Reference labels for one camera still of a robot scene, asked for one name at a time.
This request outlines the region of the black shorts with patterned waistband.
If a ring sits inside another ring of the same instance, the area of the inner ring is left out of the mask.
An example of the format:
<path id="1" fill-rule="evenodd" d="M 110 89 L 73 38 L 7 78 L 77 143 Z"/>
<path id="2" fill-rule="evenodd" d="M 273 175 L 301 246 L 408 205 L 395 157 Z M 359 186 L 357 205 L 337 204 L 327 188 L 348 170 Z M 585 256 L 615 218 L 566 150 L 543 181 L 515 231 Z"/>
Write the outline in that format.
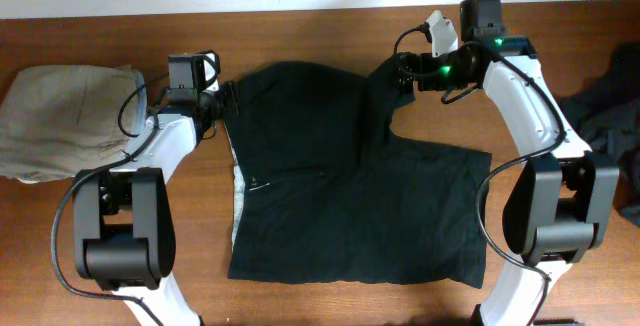
<path id="1" fill-rule="evenodd" d="M 290 61 L 239 81 L 225 122 L 243 195 L 230 278 L 482 286 L 474 199 L 491 157 L 395 135 L 414 99 L 398 78 L 392 61 L 366 76 Z"/>

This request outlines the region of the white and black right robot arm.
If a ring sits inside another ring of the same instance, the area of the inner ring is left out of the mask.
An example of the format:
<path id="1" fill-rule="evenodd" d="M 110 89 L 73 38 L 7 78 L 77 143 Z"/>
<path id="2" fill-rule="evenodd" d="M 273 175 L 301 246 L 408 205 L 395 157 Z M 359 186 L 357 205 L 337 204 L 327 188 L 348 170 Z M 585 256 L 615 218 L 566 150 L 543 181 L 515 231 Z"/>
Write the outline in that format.
<path id="1" fill-rule="evenodd" d="M 496 167 L 491 177 L 516 165 L 523 170 L 503 209 L 508 245 L 487 243 L 504 259 L 499 278 L 476 305 L 474 325 L 533 325 L 556 282 L 603 242 L 619 168 L 594 153 L 553 99 L 531 41 L 510 36 L 501 0 L 465 0 L 461 27 L 435 10 L 416 31 L 431 50 L 395 51 L 399 84 L 440 91 L 442 103 L 483 91 L 498 108 L 516 145 L 517 158 Z"/>

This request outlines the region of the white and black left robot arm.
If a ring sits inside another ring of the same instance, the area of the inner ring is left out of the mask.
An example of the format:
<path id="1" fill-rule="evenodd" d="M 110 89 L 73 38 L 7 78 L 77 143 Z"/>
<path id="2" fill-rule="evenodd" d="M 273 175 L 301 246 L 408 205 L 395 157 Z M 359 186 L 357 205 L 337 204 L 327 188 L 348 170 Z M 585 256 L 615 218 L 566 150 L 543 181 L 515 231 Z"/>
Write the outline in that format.
<path id="1" fill-rule="evenodd" d="M 143 127 L 122 159 L 80 171 L 73 204 L 74 264 L 96 292 L 123 302 L 142 325 L 200 325 L 172 273 L 176 236 L 166 185 L 180 162 L 227 112 L 238 109 L 233 83 L 219 84 L 212 51 L 171 55 L 169 85 L 148 105 Z"/>

